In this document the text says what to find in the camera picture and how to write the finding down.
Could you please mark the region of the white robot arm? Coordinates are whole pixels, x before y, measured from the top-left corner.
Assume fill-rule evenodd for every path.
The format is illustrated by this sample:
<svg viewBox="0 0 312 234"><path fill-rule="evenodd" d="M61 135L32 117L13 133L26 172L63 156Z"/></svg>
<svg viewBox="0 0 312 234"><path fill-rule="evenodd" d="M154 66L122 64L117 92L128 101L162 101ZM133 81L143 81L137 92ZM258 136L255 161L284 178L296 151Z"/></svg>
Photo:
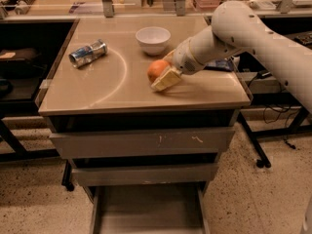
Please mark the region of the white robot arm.
<svg viewBox="0 0 312 234"><path fill-rule="evenodd" d="M273 32L244 3L217 7L211 26L172 52L173 63L189 60L201 70L221 56L220 44L251 53L300 102L304 114L311 112L311 51ZM204 195L211 234L311 234L311 136L303 134L295 143L298 149L290 151L270 138L266 147L275 167L262 170L252 164L247 133L234 137Z"/></svg>

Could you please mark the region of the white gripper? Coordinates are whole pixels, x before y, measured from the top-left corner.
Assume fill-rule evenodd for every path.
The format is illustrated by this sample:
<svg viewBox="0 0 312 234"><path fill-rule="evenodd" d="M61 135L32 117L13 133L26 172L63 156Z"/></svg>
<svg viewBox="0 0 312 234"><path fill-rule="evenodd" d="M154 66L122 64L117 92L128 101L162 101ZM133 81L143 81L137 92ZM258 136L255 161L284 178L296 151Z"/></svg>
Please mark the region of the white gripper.
<svg viewBox="0 0 312 234"><path fill-rule="evenodd" d="M163 57L163 60L171 61L173 66L167 66L152 83L151 88L154 91L161 92L174 86L181 81L181 73L193 75L204 69L204 65L193 57L190 41L191 39L187 38Z"/></svg>

